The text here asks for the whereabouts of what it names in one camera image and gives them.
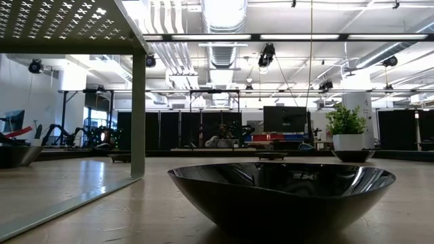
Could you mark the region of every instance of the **plant pot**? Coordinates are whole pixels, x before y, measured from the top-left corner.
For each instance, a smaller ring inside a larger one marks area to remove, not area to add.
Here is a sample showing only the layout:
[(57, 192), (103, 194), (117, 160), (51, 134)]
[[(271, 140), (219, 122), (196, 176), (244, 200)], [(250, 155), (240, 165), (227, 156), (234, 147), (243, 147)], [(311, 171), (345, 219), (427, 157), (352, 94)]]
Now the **plant pot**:
[(340, 134), (333, 136), (334, 150), (362, 150), (363, 135), (362, 134)]

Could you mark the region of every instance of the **perforated metal shelf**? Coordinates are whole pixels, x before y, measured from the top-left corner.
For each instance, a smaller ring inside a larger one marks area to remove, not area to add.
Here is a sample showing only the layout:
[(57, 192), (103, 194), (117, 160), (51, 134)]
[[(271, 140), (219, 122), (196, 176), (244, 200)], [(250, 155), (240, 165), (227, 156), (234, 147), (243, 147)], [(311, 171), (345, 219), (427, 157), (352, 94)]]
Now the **perforated metal shelf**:
[(0, 52), (132, 54), (147, 51), (121, 0), (0, 0)]

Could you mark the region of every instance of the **ceiling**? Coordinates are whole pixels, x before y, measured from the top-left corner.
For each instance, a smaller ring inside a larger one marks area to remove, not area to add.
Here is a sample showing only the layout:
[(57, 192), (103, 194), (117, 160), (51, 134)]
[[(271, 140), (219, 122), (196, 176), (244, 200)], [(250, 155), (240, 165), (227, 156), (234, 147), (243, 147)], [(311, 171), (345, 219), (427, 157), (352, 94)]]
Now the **ceiling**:
[[(298, 0), (295, 8), (290, 7), (291, 2), (249, 0), (244, 32), (309, 33), (311, 31), (310, 1)], [(398, 9), (392, 9), (395, 1), (315, 0), (313, 3), (314, 33), (408, 33), (427, 18), (432, 18), (434, 22), (434, 2), (432, 1), (400, 1), (401, 6)], [(187, 33), (202, 33), (202, 16), (201, 12), (197, 11), (200, 10), (200, 1), (184, 0), (182, 4), (184, 6), (182, 11), (184, 30)], [(257, 57), (264, 44), (249, 42), (247, 47), (239, 48), (235, 67), (241, 70), (234, 72), (233, 87), (243, 89), (247, 83), (246, 79), (251, 77), (255, 89), (259, 89), (259, 84), (261, 89), (286, 89), (285, 80), (290, 83), (291, 88), (307, 89), (310, 75), (313, 87), (317, 89), (318, 83), (323, 81), (323, 78), (315, 78), (333, 64), (345, 58), (357, 60), (385, 43), (328, 42), (313, 43), (311, 46), (309, 42), (276, 42), (274, 46), (278, 61), (275, 59), (271, 63), (267, 74), (260, 75)], [(199, 47), (198, 43), (188, 43), (188, 50), (195, 71), (199, 75), (199, 84), (209, 83), (209, 72), (206, 71), (209, 62), (205, 48)], [(373, 88), (381, 89), (385, 86), (386, 80), (391, 82), (411, 77), (420, 71), (432, 68), (433, 55), (430, 52), (434, 53), (432, 43), (418, 43), (396, 54), (398, 65), (388, 68), (387, 75), (384, 75), (383, 66), (372, 66), (365, 72), (370, 73)], [(168, 88), (164, 82), (165, 67), (158, 59), (156, 67), (146, 70), (146, 76), (149, 79), (148, 86), (159, 89)], [(339, 68), (331, 70), (328, 77), (333, 80), (335, 88), (340, 86), (342, 79), (345, 79), (342, 78)], [(123, 81), (109, 79), (108, 82), (121, 83)], [(410, 89), (430, 82), (434, 82), (434, 76), (429, 74), (403, 84), (400, 89)], [(409, 95), (411, 94), (401, 94), (397, 97)]]

